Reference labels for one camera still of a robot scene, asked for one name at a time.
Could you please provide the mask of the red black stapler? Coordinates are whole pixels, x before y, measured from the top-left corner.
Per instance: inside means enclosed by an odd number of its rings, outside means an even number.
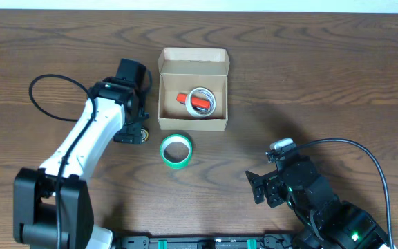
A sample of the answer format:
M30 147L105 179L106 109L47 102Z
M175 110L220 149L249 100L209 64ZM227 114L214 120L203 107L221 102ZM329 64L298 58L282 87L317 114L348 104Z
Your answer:
M179 93L176 97L176 100L180 104L185 104L187 100L187 95L184 93ZM202 99L202 98L197 98L197 97L192 97L191 98L191 105L196 111L204 111L207 112L209 108L211 107L211 103L208 100Z

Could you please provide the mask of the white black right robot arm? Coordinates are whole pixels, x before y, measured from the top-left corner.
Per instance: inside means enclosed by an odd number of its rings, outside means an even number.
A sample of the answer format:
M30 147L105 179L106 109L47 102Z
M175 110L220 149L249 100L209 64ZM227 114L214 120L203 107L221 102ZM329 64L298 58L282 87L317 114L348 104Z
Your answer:
M365 210L341 201L313 162L279 163L260 176L245 172L255 203L271 208L286 204L304 229L291 239L293 248L389 248L389 237Z

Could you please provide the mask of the white tape roll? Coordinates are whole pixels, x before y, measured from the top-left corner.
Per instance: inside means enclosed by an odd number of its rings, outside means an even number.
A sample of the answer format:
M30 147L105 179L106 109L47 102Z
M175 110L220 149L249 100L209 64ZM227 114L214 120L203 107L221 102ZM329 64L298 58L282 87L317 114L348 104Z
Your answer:
M210 102L210 107L206 111L196 111L194 109L192 98L196 92L203 94ZM191 116L193 116L195 118L205 118L205 117L210 116L216 110L216 98L215 98L214 94L209 89L206 89L204 87L198 87L198 88L193 89L190 93L187 94L186 100L185 100L185 106L186 106L188 113Z

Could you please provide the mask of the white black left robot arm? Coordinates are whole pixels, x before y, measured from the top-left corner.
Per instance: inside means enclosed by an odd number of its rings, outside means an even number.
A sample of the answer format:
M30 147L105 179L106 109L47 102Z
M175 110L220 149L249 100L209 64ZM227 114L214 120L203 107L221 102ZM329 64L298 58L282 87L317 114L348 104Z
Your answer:
M31 248L114 248L112 231L94 224L88 183L110 141L142 144L152 80L145 65L122 59L113 77L84 89L87 101L66 139L38 169L23 168L13 189L13 237Z

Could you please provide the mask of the green tape roll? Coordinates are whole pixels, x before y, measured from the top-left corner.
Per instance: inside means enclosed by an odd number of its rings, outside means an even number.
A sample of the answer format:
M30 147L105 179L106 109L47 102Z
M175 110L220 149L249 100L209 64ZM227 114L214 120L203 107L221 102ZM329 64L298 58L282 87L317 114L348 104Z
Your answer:
M167 136L160 145L160 156L166 166L171 169L185 168L193 155L191 141L183 135Z

